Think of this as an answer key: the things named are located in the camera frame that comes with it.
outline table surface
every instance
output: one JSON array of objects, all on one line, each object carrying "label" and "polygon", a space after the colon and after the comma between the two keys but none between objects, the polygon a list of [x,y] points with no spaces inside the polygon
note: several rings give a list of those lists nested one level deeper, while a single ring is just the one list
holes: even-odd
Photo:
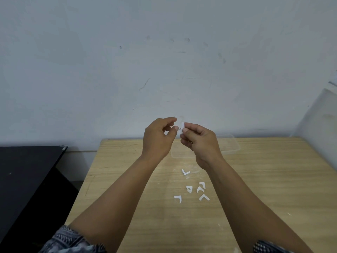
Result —
[{"label": "table surface", "polygon": [[66,146],[0,147],[0,242]]},{"label": "table surface", "polygon": [[[238,138],[226,155],[251,190],[314,252],[337,249],[337,174],[301,138]],[[141,154],[142,140],[103,140],[66,224]],[[209,201],[199,201],[205,182]],[[186,186],[193,186],[190,194]],[[179,204],[174,195],[181,195]],[[234,252],[238,245],[206,172],[169,154],[146,185],[119,252]]]}]

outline left hand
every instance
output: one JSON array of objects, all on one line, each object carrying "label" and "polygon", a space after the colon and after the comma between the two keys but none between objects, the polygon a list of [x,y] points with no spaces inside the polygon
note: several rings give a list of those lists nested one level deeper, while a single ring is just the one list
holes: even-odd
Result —
[{"label": "left hand", "polygon": [[154,160],[157,165],[164,159],[177,135],[178,126],[172,127],[176,120],[175,117],[158,118],[145,129],[142,157]]}]

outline black furniture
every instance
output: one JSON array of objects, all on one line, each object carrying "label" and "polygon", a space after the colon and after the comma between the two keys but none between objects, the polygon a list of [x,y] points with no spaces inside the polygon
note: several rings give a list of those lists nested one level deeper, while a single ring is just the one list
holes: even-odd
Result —
[{"label": "black furniture", "polygon": [[0,147],[0,252],[37,252],[78,190],[55,168],[66,146]]}]

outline clear plastic container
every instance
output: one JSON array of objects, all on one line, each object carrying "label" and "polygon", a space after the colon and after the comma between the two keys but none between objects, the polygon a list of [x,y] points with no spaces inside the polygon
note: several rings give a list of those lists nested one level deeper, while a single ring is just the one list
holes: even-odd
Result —
[{"label": "clear plastic container", "polygon": [[[233,154],[240,150],[240,145],[232,134],[218,134],[217,139],[222,155]],[[194,158],[195,154],[176,139],[171,147],[171,156],[173,158]]]}]

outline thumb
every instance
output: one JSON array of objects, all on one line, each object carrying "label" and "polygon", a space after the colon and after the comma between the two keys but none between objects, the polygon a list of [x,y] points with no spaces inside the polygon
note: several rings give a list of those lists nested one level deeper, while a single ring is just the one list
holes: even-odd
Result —
[{"label": "thumb", "polygon": [[183,134],[192,142],[195,143],[198,135],[196,135],[193,131],[188,128],[183,128]]},{"label": "thumb", "polygon": [[178,126],[173,126],[166,136],[173,141],[177,135],[178,129],[179,129]]}]

